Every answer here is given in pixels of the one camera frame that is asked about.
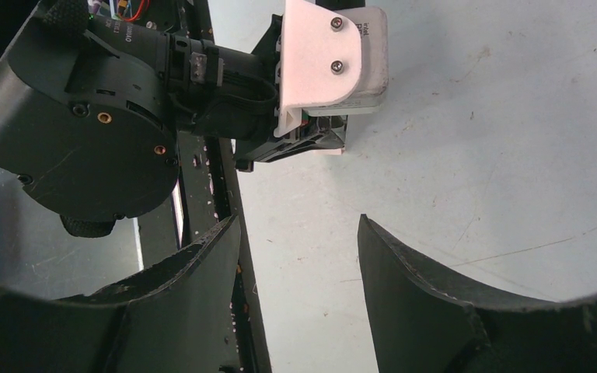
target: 3d printed white mount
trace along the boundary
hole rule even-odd
[[[338,28],[331,21],[339,17]],[[341,71],[332,69],[342,63]],[[302,108],[340,103],[361,80],[361,37],[348,18],[305,0],[286,0],[281,36],[278,128],[282,137],[301,126]]]

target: wire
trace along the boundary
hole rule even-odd
[[[141,0],[141,3],[138,5],[138,10],[136,11],[136,14],[134,14],[131,18],[127,18],[127,17],[121,15],[120,13],[118,13],[118,15],[120,16],[120,18],[122,18],[123,21],[134,22],[141,18],[141,16],[143,15],[143,12],[144,12],[144,10],[143,10],[144,7],[145,7],[145,11],[147,11],[148,8],[150,7],[149,0]]]

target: white small object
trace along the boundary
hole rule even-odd
[[[334,105],[306,107],[311,117],[369,114],[379,111],[388,88],[388,19],[374,6],[338,11],[356,24],[362,38],[362,77],[356,90]]]
[[[342,18],[334,32],[331,21]],[[305,0],[286,0],[281,34],[280,115],[274,135],[301,126],[306,107],[329,106],[348,98],[361,80],[361,37],[346,16]],[[342,61],[343,71],[331,70]]]

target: floor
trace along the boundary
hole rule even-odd
[[[389,19],[384,110],[342,156],[240,174],[274,371],[376,371],[356,230],[368,214],[487,284],[597,292],[597,2],[368,0]],[[282,0],[212,2],[250,51]]]

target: red wire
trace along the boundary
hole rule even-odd
[[[141,17],[141,15],[143,14],[143,5],[145,5],[145,10],[148,10],[148,7],[150,6],[149,4],[149,0],[141,0],[141,4],[138,5],[138,10],[136,11],[136,14],[134,14],[133,17],[131,18],[126,18],[124,16],[122,16],[121,14],[119,15],[120,18],[122,18],[123,21],[127,21],[127,22],[134,22],[135,20],[137,20],[138,18]]]

